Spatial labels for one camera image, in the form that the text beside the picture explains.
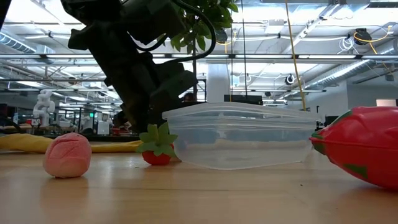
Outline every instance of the wooden table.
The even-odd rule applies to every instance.
[[[0,223],[398,223],[398,194],[313,152],[306,162],[222,171],[138,154],[95,154],[84,177],[53,179],[43,155],[0,154]]]

